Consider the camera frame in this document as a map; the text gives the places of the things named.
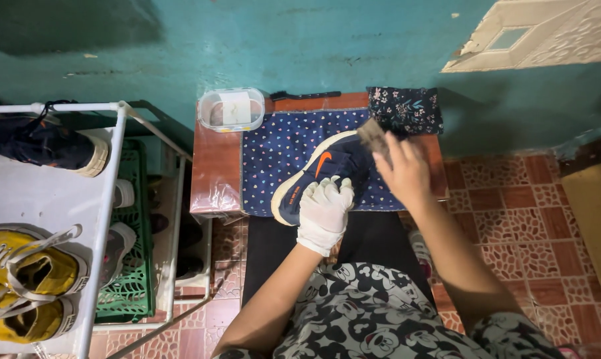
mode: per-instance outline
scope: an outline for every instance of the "tiled floor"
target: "tiled floor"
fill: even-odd
[[[601,290],[557,164],[543,155],[475,157],[449,161],[445,169],[451,197],[444,205],[525,313],[556,344],[585,346],[586,357],[601,357]],[[408,213],[401,218],[412,224]],[[214,224],[214,300],[128,358],[209,357],[240,309],[247,223]],[[439,279],[432,289],[445,324],[463,331]],[[111,355],[140,335],[95,335],[90,357]]]

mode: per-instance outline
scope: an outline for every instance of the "brush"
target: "brush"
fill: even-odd
[[[369,151],[381,154],[384,159],[393,168],[391,156],[389,155],[389,146],[384,138],[384,130],[378,125],[374,114],[369,114],[369,119],[360,127],[358,127],[358,136],[360,143],[363,144]]]
[[[288,94],[287,91],[278,91],[271,94],[269,97],[272,101],[284,100],[286,98],[290,100],[304,100],[307,98],[321,98],[321,97],[338,97],[342,93],[340,91],[323,92],[323,93],[311,93],[311,94]]]

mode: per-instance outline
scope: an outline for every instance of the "navy blue sneaker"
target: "navy blue sneaker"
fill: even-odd
[[[360,198],[369,179],[369,169],[374,159],[360,143],[356,131],[347,131],[324,140],[312,153],[307,165],[296,175],[280,184],[273,192],[272,213],[276,220],[285,225],[299,225],[300,198],[305,188],[323,178],[340,176],[336,185],[344,178],[351,180],[355,194],[353,202]]]
[[[0,155],[37,166],[67,169],[87,177],[98,175],[108,158],[108,144],[49,119],[44,114],[38,118],[0,118]]]

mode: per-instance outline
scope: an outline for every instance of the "yellow sneaker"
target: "yellow sneaker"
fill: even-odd
[[[75,320],[67,298],[30,301],[0,284],[0,340],[32,343],[67,333]]]
[[[80,234],[78,224],[49,238],[29,228],[0,225],[0,284],[33,301],[53,301],[82,290],[88,282],[87,263],[53,248]]]

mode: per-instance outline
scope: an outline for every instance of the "hand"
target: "hand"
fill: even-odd
[[[353,189],[349,178],[343,179],[340,192],[334,183],[339,176],[314,182],[305,188],[300,199],[300,226],[298,244],[322,257],[328,257],[347,227],[347,212],[353,201]]]
[[[385,135],[393,168],[382,155],[374,152],[376,168],[391,193],[408,211],[417,210],[433,198],[429,185],[429,166],[420,151],[408,140],[398,143],[390,132]]]

